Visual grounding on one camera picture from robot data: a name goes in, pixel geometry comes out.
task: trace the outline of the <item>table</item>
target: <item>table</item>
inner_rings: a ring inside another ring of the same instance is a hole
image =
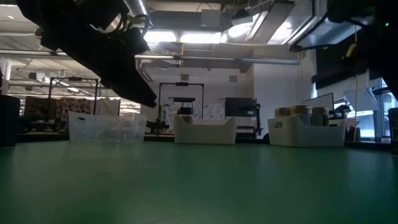
[[[172,142],[0,151],[0,223],[398,223],[389,152]]]

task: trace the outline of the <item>black stand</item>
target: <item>black stand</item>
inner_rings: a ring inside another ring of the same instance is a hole
[[[177,82],[177,83],[159,83],[159,100],[158,100],[158,110],[157,110],[157,119],[160,120],[160,112],[162,111],[161,105],[160,105],[160,97],[162,94],[162,85],[175,85],[175,86],[190,86],[190,85],[198,85],[201,86],[201,118],[203,119],[203,102],[205,100],[205,84],[202,83],[186,83],[186,82]],[[175,99],[192,99],[192,98],[175,98]]]

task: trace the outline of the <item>metal frame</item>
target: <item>metal frame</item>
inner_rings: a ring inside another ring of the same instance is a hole
[[[51,77],[50,78],[50,86],[49,86],[49,97],[48,97],[48,111],[50,111],[50,108],[51,108],[51,93],[52,93],[52,82],[55,80],[55,79],[57,79],[57,80],[69,80],[69,78],[58,78],[58,77]],[[95,81],[95,93],[94,93],[94,109],[93,109],[93,114],[95,114],[95,109],[96,109],[96,106],[97,106],[97,92],[98,92],[98,79],[97,78],[79,78],[80,79],[80,81],[82,81],[82,80],[94,80]],[[47,113],[47,117],[46,117],[46,121],[49,121],[49,113]]]
[[[201,86],[201,118],[203,119],[203,104],[205,101],[205,84],[203,83],[184,83],[184,82],[176,82],[176,83],[159,83],[159,100],[158,100],[158,110],[157,110],[157,119],[160,121],[160,97],[162,96],[162,85],[175,85],[175,86],[190,86],[190,85],[198,85]]]

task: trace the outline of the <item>ceiling light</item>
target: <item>ceiling light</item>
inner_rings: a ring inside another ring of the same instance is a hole
[[[10,4],[0,4],[2,7],[18,7],[17,5],[10,5]]]
[[[226,34],[223,34],[223,35],[221,36],[220,43],[226,43],[227,40],[228,40],[228,37],[226,36]]]
[[[79,92],[79,90],[78,90],[78,89],[76,89],[76,88],[68,88],[68,90],[70,90],[70,91],[74,91],[75,93],[78,93],[78,92]]]
[[[134,109],[121,109],[121,111],[123,111],[123,112],[130,112],[130,113],[139,113],[138,110],[134,110]]]
[[[214,34],[206,34],[206,33],[184,34],[180,39],[180,41],[183,43],[193,43],[193,44],[219,44],[220,40],[221,40],[220,32]]]
[[[250,33],[246,37],[246,40],[252,40],[257,34],[257,31],[259,30],[262,22],[264,22],[264,19],[268,15],[268,11],[262,11],[259,14],[256,14],[253,16],[253,25],[251,27]]]
[[[64,86],[69,86],[69,84],[67,84],[67,83],[64,83],[64,82],[60,82],[62,85],[64,85]]]
[[[232,38],[235,37],[239,37],[243,34],[247,34],[247,32],[249,32],[251,26],[252,26],[252,22],[247,22],[244,24],[239,24],[236,26],[232,26],[229,30],[228,30],[228,35]]]
[[[281,44],[286,38],[292,34],[292,25],[289,22],[284,22],[276,30],[274,35],[269,39],[267,44]]]
[[[175,42],[177,38],[173,31],[149,31],[144,36],[146,42]]]

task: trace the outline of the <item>wall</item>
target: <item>wall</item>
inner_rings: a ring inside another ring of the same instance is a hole
[[[260,121],[268,133],[267,120],[274,117],[274,110],[297,103],[298,65],[254,65],[254,97],[261,104]]]
[[[303,100],[311,98],[311,76],[316,73],[315,51],[302,55],[300,65],[268,65],[254,64],[245,73],[238,69],[214,68],[208,71],[202,68],[185,68],[184,73],[190,75],[190,83],[205,84],[205,103],[223,103],[225,97],[257,98],[261,104],[261,127],[263,134],[268,133],[267,120],[274,117],[274,110],[301,104]],[[178,68],[161,70],[148,68],[148,74],[154,79],[150,83],[156,94],[159,92],[159,82],[179,82]],[[229,83],[229,75],[237,75],[237,83]],[[195,97],[201,103],[199,88],[163,86],[162,98],[164,101],[170,96]],[[142,107],[141,113],[146,114],[150,121],[157,118],[157,107]]]
[[[161,70],[159,68],[147,68],[147,73],[154,80],[149,83],[156,95],[159,94],[160,82],[180,82],[180,69],[169,68]],[[183,72],[190,75],[189,83],[205,84],[204,103],[224,103],[226,97],[252,97],[246,91],[246,74],[240,73],[239,69],[213,68],[210,71],[202,68],[184,68]],[[230,83],[229,76],[237,75],[238,82]],[[200,86],[175,86],[162,85],[160,102],[171,100],[170,97],[194,97],[198,103],[201,103]],[[149,121],[157,118],[158,107],[148,108],[142,106],[141,113],[148,116]]]
[[[254,97],[261,104],[260,120],[268,133],[267,120],[274,117],[274,110],[301,104],[312,95],[311,77],[316,74],[315,51],[302,55],[300,65],[253,65]]]

